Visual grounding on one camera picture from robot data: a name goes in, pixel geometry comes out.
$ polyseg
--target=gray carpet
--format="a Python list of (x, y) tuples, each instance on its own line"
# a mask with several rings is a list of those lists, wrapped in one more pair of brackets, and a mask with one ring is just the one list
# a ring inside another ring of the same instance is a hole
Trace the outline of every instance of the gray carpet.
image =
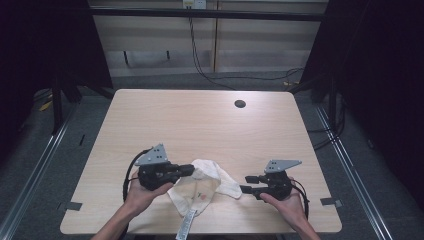
[[(231, 76), (274, 78), (285, 73), (230, 73)], [(291, 76), (290, 81), (298, 80)], [(226, 88), (210, 83), (198, 74), (182, 74), (154, 77), (128, 77), (113, 79), (116, 89), (216, 89)], [(237, 90), (284, 91), (284, 80), (224, 79), (216, 80)], [(88, 239), (90, 236), (67, 236), (59, 226), (64, 212), (58, 210), (61, 202), (70, 201), (76, 184), (90, 154), (101, 127), (110, 100), (95, 92), (82, 88), (84, 97), (77, 106), (74, 117), (55, 153), (41, 184), (29, 205), (13, 239)], [(309, 98), (310, 92), (295, 95), (307, 129), (321, 129), (316, 104)], [(7, 166), (0, 171), (0, 220), (13, 205), (20, 189), (31, 174), (38, 158), (46, 146), (52, 130), (52, 109), (37, 110), (29, 117), (21, 133), (21, 140), (10, 156)], [(310, 133), (313, 144), (326, 139), (325, 133)], [(351, 156), (356, 170), (384, 217), (394, 239), (424, 239), (424, 215), (405, 188), (387, 169), (378, 150), (370, 149), (368, 138), (355, 119), (346, 112), (346, 124), (341, 139)], [(336, 234), (320, 234), (322, 239), (378, 239), (368, 217), (347, 178), (340, 161), (331, 145), (316, 152), (332, 196), (342, 201), (338, 212), (343, 229)], [(175, 236), (160, 236), (158, 239), (173, 239)], [(227, 236), (228, 239), (275, 239), (275, 236)], [(298, 239), (289, 234), (286, 239)]]

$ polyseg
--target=hand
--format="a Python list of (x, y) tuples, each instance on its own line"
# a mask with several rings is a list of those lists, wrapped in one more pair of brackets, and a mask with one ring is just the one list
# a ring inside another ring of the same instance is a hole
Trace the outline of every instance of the hand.
[(306, 218), (299, 191), (293, 188), (290, 195), (282, 201), (267, 193), (261, 193), (259, 196), (262, 200), (274, 206), (302, 239), (320, 239)]
[(132, 179), (127, 199), (125, 200), (123, 207), (128, 209), (133, 217), (144, 212), (144, 210), (146, 210), (153, 202), (153, 199), (165, 194), (174, 186), (172, 183), (166, 183), (154, 191), (150, 191), (140, 185), (140, 181), (138, 180), (138, 171), (132, 175)]

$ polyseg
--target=light wood surface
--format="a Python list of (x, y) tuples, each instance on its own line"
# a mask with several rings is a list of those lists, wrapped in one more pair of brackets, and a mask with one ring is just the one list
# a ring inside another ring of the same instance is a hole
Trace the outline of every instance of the light wood surface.
[[(237, 108), (236, 100), (246, 102)], [(287, 170), (306, 188), (310, 222), (318, 232), (337, 232), (341, 223), (296, 102), (290, 93), (194, 90), (119, 90), (112, 101), (72, 198), (65, 234), (96, 233), (122, 204), (122, 183), (136, 154), (163, 143), (172, 163), (216, 161), (240, 184), (263, 174), (271, 159), (303, 163)], [(155, 199), (133, 219), (133, 233), (176, 234), (182, 217), (168, 195)], [(284, 233), (292, 230), (278, 212), (252, 195), (238, 200), (215, 194), (193, 221), (191, 234)]]

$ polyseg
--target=person's left hand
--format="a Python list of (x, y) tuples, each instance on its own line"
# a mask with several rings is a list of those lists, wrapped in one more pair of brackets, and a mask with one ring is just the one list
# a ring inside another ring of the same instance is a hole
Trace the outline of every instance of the person's left hand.
[(125, 200), (124, 207), (127, 208), (133, 217), (138, 216), (146, 210), (157, 196), (165, 194), (170, 188), (174, 186), (172, 183), (166, 183), (154, 191), (147, 190), (140, 185), (138, 180), (138, 170), (132, 175), (130, 189), (128, 191), (127, 199)]

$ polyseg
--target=tape piece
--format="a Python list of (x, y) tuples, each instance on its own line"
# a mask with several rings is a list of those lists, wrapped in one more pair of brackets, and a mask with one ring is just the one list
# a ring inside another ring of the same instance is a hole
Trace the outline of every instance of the tape piece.
[(342, 201), (334, 200), (333, 198), (321, 198), (320, 200), (323, 206), (334, 205), (336, 208), (343, 206)]
[(79, 211), (81, 209), (82, 203), (76, 203), (76, 202), (67, 202), (67, 203), (60, 203), (57, 207), (57, 210), (66, 212), (66, 210), (73, 210), (73, 211)]

